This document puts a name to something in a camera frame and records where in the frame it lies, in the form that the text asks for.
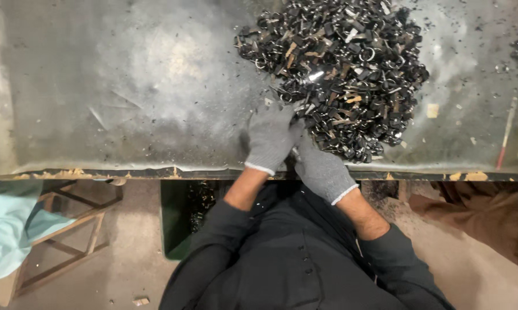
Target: forearm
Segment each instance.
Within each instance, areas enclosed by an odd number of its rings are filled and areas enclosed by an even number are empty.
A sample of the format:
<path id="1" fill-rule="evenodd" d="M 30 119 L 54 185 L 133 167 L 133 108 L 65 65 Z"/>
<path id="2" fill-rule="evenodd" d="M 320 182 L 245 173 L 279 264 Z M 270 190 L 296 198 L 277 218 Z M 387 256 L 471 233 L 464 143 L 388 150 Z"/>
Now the forearm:
<path id="1" fill-rule="evenodd" d="M 268 173 L 246 167 L 224 197 L 234 208 L 249 211 L 261 186 L 268 179 Z"/>
<path id="2" fill-rule="evenodd" d="M 336 206 L 351 219 L 362 240 L 374 240 L 389 231 L 389 223 L 370 206 L 358 188 L 346 194 Z"/>

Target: glove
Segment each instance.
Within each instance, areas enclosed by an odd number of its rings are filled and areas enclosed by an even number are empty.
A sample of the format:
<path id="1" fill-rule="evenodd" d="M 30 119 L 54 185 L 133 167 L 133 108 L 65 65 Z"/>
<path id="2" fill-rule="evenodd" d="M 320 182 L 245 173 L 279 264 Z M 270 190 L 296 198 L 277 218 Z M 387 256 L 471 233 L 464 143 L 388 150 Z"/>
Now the glove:
<path id="1" fill-rule="evenodd" d="M 333 205 L 359 185 L 349 175 L 343 161 L 331 153 L 320 151 L 304 131 L 297 145 L 299 160 L 295 171 L 313 193 Z"/>
<path id="2" fill-rule="evenodd" d="M 304 122 L 290 127 L 295 114 L 292 105 L 283 108 L 277 102 L 271 106 L 260 104 L 249 122 L 249 156 L 245 165 L 274 175 L 299 140 Z"/>

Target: pile of keys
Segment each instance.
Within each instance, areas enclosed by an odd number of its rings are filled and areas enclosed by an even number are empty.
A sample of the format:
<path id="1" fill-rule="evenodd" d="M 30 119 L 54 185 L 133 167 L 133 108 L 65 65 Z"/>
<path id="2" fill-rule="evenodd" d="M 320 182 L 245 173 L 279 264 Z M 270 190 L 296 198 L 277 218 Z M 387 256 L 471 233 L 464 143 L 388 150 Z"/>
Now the pile of keys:
<path id="1" fill-rule="evenodd" d="M 282 78 L 274 95 L 296 105 L 320 149 L 370 163 L 402 142 L 414 92 L 429 73 L 418 61 L 421 27 L 388 0 L 288 0 L 235 37 L 239 55 Z"/>

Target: scratched metal sheet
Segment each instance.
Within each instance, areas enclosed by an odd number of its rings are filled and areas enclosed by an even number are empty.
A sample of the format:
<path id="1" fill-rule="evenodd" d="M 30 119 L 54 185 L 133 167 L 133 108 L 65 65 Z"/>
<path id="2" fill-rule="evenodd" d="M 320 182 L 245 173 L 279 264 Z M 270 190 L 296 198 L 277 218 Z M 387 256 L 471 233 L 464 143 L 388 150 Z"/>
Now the scratched metal sheet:
<path id="1" fill-rule="evenodd" d="M 383 159 L 352 169 L 495 171 L 518 98 L 518 69 L 509 56 L 518 0 L 396 4 L 415 8 L 411 17 L 425 28 L 421 61 L 432 77 L 403 135 L 406 148 L 387 146 Z M 237 56 L 232 39 L 236 26 L 280 6 L 1 0 L 0 174 L 241 168 L 249 111 L 270 78 Z M 503 61 L 511 69 L 498 74 Z M 428 104 L 439 105 L 437 118 L 427 118 Z M 518 109 L 503 172 L 518 173 L 517 149 Z"/>

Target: wooden stand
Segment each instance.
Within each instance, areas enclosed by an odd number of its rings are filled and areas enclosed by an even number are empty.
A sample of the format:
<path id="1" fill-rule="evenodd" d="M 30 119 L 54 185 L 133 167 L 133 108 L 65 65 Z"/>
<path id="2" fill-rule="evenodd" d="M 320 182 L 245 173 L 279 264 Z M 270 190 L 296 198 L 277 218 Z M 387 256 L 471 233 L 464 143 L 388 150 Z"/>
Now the wooden stand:
<path id="1" fill-rule="evenodd" d="M 12 273 L 11 276 L 15 278 L 14 285 L 11 287 L 11 294 L 7 294 L 6 297 L 9 296 L 9 299 L 0 301 L 1 306 L 7 306 L 9 300 L 14 299 L 15 297 L 18 297 L 20 295 L 23 295 L 25 293 L 31 292 L 35 290 L 36 288 L 48 283 L 52 279 L 56 278 L 57 276 L 65 273 L 66 271 L 69 271 L 76 267 L 77 265 L 82 264 L 86 260 L 89 260 L 90 258 L 96 256 L 103 250 L 105 247 L 109 245 L 109 242 L 104 242 L 100 245 L 96 245 L 96 241 L 98 239 L 98 234 L 100 232 L 100 228 L 102 227 L 102 221 L 104 219 L 105 213 L 114 207 L 114 205 L 123 200 L 123 188 L 120 186 L 115 186 L 115 198 L 111 199 L 110 201 L 107 201 L 103 204 L 98 204 L 96 202 L 87 200 L 81 196 L 77 196 L 71 193 L 68 193 L 67 190 L 71 186 L 73 186 L 77 180 L 71 180 L 67 181 L 65 183 L 62 183 L 61 185 L 58 185 L 56 187 L 52 187 L 46 191 L 44 191 L 41 196 L 39 197 L 39 201 L 44 201 L 44 209 L 47 211 L 51 211 L 52 203 L 55 196 L 62 196 L 77 202 L 80 202 L 82 204 L 85 204 L 92 209 L 86 212 L 83 212 L 82 214 L 78 215 L 76 217 L 76 221 L 69 224 L 68 226 L 59 229 L 55 231 L 54 233 L 51 233 L 47 236 L 42 237 L 41 239 L 35 240 L 31 243 L 32 246 L 35 246 L 39 243 L 48 244 L 49 246 L 55 248 L 56 250 L 63 251 L 64 253 L 67 253 L 69 255 L 72 255 L 73 258 L 58 264 L 47 271 L 44 271 L 32 278 L 29 278 L 27 280 L 24 279 L 24 271 L 25 267 L 27 266 L 27 258 L 23 262 L 23 264 Z M 90 239 L 88 240 L 88 244 L 85 251 L 80 251 L 75 248 L 72 248 L 66 244 L 60 243 L 58 241 L 52 240 L 52 237 L 57 236 L 61 234 L 62 232 L 66 232 L 70 229 L 73 229 L 85 222 L 88 222 L 90 220 L 94 220 L 94 227 L 92 229 L 92 234 L 90 234 Z"/>

